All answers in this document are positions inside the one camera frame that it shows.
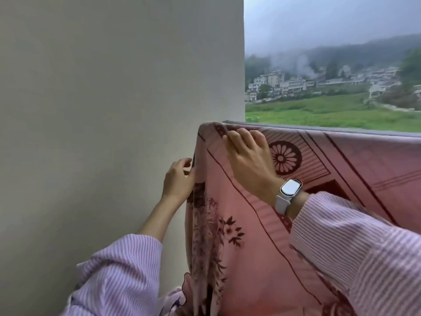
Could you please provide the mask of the person's right hand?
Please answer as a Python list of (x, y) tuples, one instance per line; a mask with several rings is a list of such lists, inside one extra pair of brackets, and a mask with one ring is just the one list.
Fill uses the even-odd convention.
[(227, 158), (234, 178), (250, 194), (275, 207), (276, 195), (285, 182), (275, 171), (266, 137), (259, 131), (249, 131), (256, 143), (256, 151), (239, 153), (237, 130), (223, 136)]

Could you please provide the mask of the person's left hand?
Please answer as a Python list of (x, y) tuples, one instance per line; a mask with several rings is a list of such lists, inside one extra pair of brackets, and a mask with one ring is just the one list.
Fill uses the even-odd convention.
[(190, 196), (195, 184), (195, 177), (176, 174), (176, 161), (166, 173), (161, 200), (176, 211)]

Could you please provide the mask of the pink floral patterned bedsheet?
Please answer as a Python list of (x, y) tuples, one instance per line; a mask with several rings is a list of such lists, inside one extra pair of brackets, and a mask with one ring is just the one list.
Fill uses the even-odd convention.
[(357, 316), (289, 246), (291, 221), (234, 179), (223, 136), (261, 132), (276, 174), (421, 234), (421, 138), (203, 123), (185, 218), (189, 272), (170, 316)]

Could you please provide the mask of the person's right forearm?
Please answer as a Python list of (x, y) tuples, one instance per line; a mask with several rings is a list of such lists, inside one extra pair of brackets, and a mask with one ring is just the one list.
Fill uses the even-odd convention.
[(421, 316), (421, 235), (328, 192), (310, 194), (290, 244), (358, 316)]

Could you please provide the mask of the person's left forearm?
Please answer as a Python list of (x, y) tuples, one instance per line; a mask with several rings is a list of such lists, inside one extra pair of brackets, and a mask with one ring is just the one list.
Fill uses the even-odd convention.
[(78, 286), (59, 316), (170, 316), (183, 299), (180, 290), (158, 297), (162, 242), (188, 195), (163, 195), (137, 234), (79, 264)]

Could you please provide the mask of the white smartwatch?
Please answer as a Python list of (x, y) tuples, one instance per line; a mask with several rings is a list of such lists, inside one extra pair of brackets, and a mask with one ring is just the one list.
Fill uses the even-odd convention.
[(275, 210), (278, 214), (285, 216), (288, 207), (295, 196), (298, 195), (303, 184), (298, 179), (287, 179), (279, 189), (275, 200)]

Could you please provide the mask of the cluster of white village buildings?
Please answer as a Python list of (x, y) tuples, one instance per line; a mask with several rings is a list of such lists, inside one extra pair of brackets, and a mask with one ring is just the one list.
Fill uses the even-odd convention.
[(365, 94), (369, 101), (381, 99), (401, 101), (405, 97), (417, 96), (421, 100), (421, 84), (405, 85), (399, 76), (398, 67), (352, 69), (343, 65), (335, 77), (328, 75), (326, 66), (314, 71), (304, 66), (298, 74), (288, 75), (281, 70), (261, 74), (247, 85), (245, 103), (262, 103), (286, 99), (306, 99), (313, 96)]

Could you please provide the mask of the green grass field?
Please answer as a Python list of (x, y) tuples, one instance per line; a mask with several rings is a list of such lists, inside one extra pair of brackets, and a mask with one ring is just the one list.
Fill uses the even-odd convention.
[(366, 94), (353, 94), (246, 104), (245, 119), (273, 125), (421, 133), (421, 112), (395, 111), (365, 100)]

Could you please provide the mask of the grey balcony railing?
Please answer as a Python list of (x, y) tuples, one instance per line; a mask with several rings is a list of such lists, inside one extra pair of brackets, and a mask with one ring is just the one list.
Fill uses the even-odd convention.
[(242, 125), (242, 126), (256, 126), (256, 127), (276, 127), (276, 128), (287, 128), (297, 130), (311, 130), (311, 131), (324, 131), (324, 132), (335, 132), (335, 133), (352, 133), (352, 134), (370, 134), (379, 136), (399, 136), (408, 138), (421, 138), (421, 132), (398, 132), (398, 131), (378, 131), (368, 130), (362, 128), (341, 128), (341, 127), (317, 127), (317, 126), (295, 126), (295, 125), (275, 125), (268, 123), (246, 123), (225, 120), (222, 123), (227, 125)]

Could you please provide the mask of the misty wooded hillside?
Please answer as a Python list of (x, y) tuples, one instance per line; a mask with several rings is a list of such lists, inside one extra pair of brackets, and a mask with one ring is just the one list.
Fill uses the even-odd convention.
[(421, 33), (375, 39), (362, 44), (292, 49), (265, 56), (252, 54), (245, 58), (245, 84), (248, 85), (260, 74), (274, 70), (298, 74), (299, 69), (311, 65), (327, 67), (331, 62), (335, 62), (338, 68), (348, 65), (354, 71), (371, 66), (398, 65), (409, 50), (418, 47), (421, 47)]

